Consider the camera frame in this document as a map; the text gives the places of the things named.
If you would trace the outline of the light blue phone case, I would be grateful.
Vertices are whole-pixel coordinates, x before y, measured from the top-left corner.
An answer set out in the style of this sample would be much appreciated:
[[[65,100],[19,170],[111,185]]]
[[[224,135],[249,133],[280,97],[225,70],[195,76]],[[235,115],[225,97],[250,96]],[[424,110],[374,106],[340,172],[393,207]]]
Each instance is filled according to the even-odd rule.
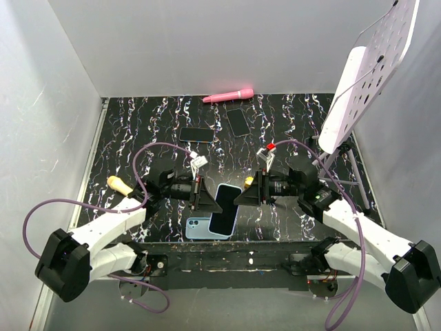
[[[192,240],[227,240],[229,237],[209,231],[209,217],[190,217],[186,221],[185,236]]]

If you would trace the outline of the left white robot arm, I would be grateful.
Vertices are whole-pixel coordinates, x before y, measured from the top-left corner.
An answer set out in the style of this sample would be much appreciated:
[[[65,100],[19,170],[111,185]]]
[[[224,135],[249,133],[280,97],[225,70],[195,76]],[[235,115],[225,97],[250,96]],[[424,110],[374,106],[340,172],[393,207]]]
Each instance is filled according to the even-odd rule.
[[[98,278],[120,271],[133,276],[145,272],[147,250],[130,240],[118,244],[113,240],[153,217],[164,200],[186,201],[197,212],[223,211],[201,175],[165,170],[143,177],[135,188],[118,177],[110,177],[107,184],[124,196],[121,202],[71,232],[54,231],[37,263],[35,276],[65,302],[76,299]]]

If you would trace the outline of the black phone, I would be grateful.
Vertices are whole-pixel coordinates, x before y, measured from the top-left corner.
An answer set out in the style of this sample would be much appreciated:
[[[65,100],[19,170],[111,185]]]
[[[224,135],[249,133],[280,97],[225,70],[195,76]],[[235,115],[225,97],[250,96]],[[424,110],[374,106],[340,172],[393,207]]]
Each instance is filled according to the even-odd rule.
[[[235,137],[244,137],[250,134],[249,126],[241,109],[227,111],[227,120]]]

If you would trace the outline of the blue cased phone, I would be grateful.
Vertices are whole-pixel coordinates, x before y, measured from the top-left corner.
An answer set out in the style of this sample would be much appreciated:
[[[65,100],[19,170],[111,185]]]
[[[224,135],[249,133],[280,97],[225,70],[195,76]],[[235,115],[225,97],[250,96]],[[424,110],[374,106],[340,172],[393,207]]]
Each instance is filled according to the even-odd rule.
[[[222,208],[222,212],[211,215],[209,232],[226,237],[232,236],[238,214],[238,206],[234,204],[234,200],[241,193],[242,190],[238,186],[225,183],[218,185],[215,202]]]

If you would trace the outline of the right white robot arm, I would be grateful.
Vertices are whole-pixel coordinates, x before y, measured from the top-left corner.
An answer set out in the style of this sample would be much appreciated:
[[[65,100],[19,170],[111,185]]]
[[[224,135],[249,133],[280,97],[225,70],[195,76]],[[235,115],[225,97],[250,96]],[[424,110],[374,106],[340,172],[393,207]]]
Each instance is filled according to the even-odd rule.
[[[327,238],[298,263],[320,274],[333,269],[362,279],[384,290],[401,310],[415,314],[440,289],[440,264],[435,249],[426,241],[412,243],[394,235],[359,213],[354,219],[350,204],[341,194],[321,183],[310,160],[296,161],[284,174],[259,170],[237,198],[236,205],[260,206],[274,197],[296,197],[300,209],[316,221],[337,230],[360,248],[350,248]]]

